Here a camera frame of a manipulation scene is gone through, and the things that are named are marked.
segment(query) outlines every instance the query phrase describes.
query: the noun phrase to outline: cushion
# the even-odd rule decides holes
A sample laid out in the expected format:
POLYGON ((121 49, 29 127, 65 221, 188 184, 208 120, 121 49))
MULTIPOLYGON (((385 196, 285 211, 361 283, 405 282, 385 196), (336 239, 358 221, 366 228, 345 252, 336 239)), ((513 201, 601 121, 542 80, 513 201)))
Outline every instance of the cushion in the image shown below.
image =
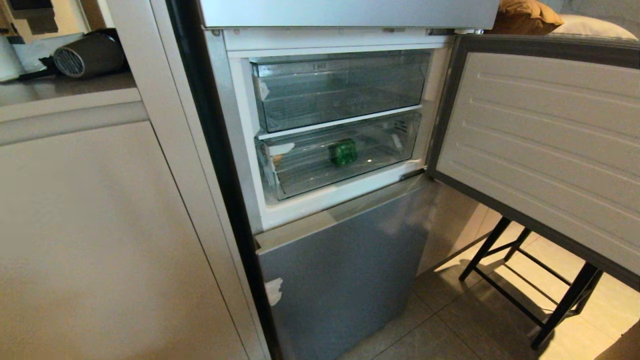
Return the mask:
POLYGON ((536 0, 500 0, 489 34, 546 35, 564 24, 549 6, 536 0))
POLYGON ((621 26, 611 22, 580 15, 560 15, 564 25, 553 30, 554 34, 588 35, 592 37, 638 38, 621 26))

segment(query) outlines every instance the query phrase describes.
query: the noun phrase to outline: white pillow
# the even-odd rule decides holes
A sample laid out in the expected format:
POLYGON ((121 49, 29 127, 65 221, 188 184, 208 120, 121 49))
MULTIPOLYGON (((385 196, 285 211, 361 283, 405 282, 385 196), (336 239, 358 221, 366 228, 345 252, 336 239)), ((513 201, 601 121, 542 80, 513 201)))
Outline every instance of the white pillow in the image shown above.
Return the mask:
POLYGON ((575 34, 638 40, 635 35, 631 34, 625 28, 608 21, 569 14, 560 14, 560 17, 564 20, 564 25, 560 25, 557 29, 553 30, 551 32, 552 34, 575 34))

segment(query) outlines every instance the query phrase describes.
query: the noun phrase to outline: yellow cushion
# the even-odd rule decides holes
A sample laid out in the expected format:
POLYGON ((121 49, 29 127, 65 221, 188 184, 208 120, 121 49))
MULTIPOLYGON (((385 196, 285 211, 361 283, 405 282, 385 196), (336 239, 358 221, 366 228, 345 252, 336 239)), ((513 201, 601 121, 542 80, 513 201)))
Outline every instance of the yellow cushion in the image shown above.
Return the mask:
POLYGON ((489 34, 546 35, 564 24, 560 15, 536 0, 501 0, 489 34))

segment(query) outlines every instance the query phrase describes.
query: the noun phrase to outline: black stool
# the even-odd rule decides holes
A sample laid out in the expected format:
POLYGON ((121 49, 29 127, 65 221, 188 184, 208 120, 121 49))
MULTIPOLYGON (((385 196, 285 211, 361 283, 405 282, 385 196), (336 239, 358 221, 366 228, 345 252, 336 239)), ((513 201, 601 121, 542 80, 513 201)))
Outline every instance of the black stool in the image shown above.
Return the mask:
POLYGON ((598 269, 590 263, 585 263, 578 273, 578 276, 575 277, 573 282, 570 282, 562 275, 555 272, 547 265, 543 264, 540 260, 534 258, 530 253, 520 248, 522 243, 531 234, 531 230, 527 228, 525 228, 520 233, 515 241, 492 250, 491 247, 493 246, 493 244, 495 244, 498 238, 500 238, 500 236, 510 223, 511 220, 507 219, 506 217, 502 217, 500 219, 498 224, 489 234, 489 237, 487 237, 487 239, 484 241, 482 247, 480 247, 480 250, 478 250, 473 259, 471 259, 471 262, 467 265, 465 270, 462 271, 459 280, 464 281, 467 276, 469 276, 471 271, 477 272, 478 275, 480 275, 486 282, 488 282, 491 286, 498 290, 498 292, 506 297, 507 300, 513 303, 519 310, 521 310, 525 315, 533 320, 534 323, 540 326, 540 332, 538 333, 538 335, 536 335, 536 338, 531 343, 531 347, 537 350, 538 347, 540 347, 540 345, 546 340, 549 334, 551 334, 551 332, 556 328, 556 326, 562 320, 564 320, 564 318, 566 318, 567 316, 578 315, 582 312, 584 306, 587 303, 587 300, 589 300, 591 294, 593 293, 593 289, 595 288, 596 284, 598 284, 598 281, 602 276, 602 270, 598 269), (482 260, 486 256, 506 249, 509 249, 509 251, 504 257, 505 262, 511 259, 513 254, 517 251, 569 286, 569 290, 567 290, 567 292, 564 294, 564 297, 562 298, 562 300, 560 300, 560 303, 556 303, 557 307, 554 312, 547 318, 547 321, 539 319, 536 315, 534 315, 526 307, 519 303, 519 301, 512 297, 505 289, 501 288, 495 281, 491 280, 487 274, 478 269, 477 266, 478 263, 480 263, 480 260, 482 260))

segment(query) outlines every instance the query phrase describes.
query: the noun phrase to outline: green container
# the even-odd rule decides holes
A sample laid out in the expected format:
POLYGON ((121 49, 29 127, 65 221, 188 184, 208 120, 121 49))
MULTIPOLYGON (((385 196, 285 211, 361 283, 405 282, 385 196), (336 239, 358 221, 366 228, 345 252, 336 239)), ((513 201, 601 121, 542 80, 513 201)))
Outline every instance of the green container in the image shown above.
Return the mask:
POLYGON ((329 145, 331 162, 337 167, 343 167, 358 159, 356 142, 353 139, 342 139, 329 145))

